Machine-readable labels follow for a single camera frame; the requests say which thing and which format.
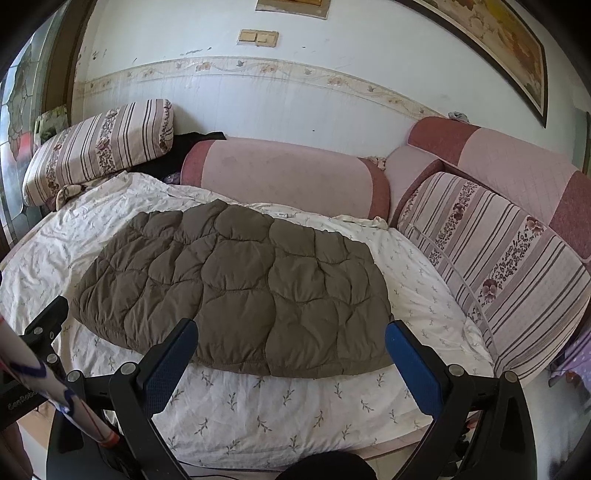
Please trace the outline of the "brown quilted hooded jacket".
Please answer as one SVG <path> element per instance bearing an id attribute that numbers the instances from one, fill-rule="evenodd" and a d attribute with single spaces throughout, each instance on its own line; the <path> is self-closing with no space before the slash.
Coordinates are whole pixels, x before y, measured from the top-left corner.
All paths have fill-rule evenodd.
<path id="1" fill-rule="evenodd" d="M 391 364 L 387 284 L 366 244 L 221 200 L 135 215 L 70 310 L 138 353 L 192 320 L 195 361 L 223 371 L 318 379 Z"/>

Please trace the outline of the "white red blue sleeve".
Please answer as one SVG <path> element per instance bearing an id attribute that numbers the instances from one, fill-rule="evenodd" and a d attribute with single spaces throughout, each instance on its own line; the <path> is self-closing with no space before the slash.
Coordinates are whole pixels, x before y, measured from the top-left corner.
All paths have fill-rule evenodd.
<path id="1" fill-rule="evenodd" d="M 118 434 L 59 380 L 1 318 L 1 366 L 28 389 L 42 395 L 72 424 L 105 448 L 119 441 Z"/>

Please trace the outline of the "floral cloth under pillow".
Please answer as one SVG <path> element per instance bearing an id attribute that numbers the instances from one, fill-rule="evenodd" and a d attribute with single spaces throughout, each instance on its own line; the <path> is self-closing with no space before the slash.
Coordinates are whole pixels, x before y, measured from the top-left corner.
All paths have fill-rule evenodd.
<path id="1" fill-rule="evenodd" d="M 66 185 L 62 187 L 55 196 L 55 210 L 62 209 L 70 200 L 78 197 L 85 191 L 84 185 Z"/>

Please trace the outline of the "striped floral cushion right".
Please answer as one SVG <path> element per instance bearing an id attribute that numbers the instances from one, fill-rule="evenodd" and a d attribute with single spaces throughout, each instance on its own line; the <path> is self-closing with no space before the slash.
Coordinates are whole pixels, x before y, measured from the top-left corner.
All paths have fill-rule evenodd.
<path id="1" fill-rule="evenodd" d="M 581 322 L 587 267 L 549 226 L 491 190 L 435 173 L 405 203 L 397 228 L 479 327 L 496 374 L 530 383 Z"/>

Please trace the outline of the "striped floral pillow left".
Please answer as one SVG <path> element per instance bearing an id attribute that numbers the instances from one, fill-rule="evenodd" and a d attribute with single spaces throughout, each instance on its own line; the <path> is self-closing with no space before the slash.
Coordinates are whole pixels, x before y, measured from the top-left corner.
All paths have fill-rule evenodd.
<path id="1" fill-rule="evenodd" d="M 41 206 L 64 187 L 154 160 L 172 144 L 173 108 L 167 99 L 132 102 L 90 117 L 34 153 L 22 185 L 24 204 Z"/>

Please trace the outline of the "pink red sofa backrest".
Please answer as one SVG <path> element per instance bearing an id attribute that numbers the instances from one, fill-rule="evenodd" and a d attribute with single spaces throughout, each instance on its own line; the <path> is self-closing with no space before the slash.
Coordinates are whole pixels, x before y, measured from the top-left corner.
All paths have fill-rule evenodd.
<path id="1" fill-rule="evenodd" d="M 439 171 L 470 179 L 552 228 L 590 262 L 590 179 L 560 154 L 491 130 L 427 117 L 386 160 L 389 223 L 420 184 Z"/>

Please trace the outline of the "stained glass door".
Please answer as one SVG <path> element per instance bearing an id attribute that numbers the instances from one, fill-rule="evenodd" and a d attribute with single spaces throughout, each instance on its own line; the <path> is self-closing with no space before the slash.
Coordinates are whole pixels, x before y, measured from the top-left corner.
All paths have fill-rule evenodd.
<path id="1" fill-rule="evenodd" d="M 26 205 L 24 177 L 33 156 L 33 129 L 41 114 L 48 58 L 59 21 L 46 20 L 25 42 L 1 80 L 1 226 L 16 244 L 41 219 Z"/>

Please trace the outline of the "pink cylindrical bolster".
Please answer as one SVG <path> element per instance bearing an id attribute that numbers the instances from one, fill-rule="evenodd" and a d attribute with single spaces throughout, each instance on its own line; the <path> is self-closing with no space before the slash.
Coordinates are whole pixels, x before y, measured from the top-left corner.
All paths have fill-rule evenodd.
<path id="1" fill-rule="evenodd" d="M 372 161 L 294 144 L 245 138 L 205 140 L 186 155 L 182 185 L 240 203 L 273 203 L 329 217 L 388 219 L 391 192 Z"/>

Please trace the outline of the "beige wall switch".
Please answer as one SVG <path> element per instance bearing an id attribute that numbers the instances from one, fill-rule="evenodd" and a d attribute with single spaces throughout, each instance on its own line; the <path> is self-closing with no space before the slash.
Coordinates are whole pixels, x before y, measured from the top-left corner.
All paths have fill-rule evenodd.
<path id="1" fill-rule="evenodd" d="M 279 42 L 277 31 L 242 29 L 238 34 L 238 44 L 253 44 L 257 47 L 274 48 Z"/>

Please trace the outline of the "dark framed wall painting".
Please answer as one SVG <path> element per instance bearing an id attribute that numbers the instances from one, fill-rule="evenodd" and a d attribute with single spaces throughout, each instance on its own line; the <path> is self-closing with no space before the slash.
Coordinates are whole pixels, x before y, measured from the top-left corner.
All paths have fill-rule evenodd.
<path id="1" fill-rule="evenodd" d="M 505 1 L 409 0 L 403 3 L 443 27 L 484 58 L 520 95 L 542 126 L 548 118 L 545 48 Z"/>

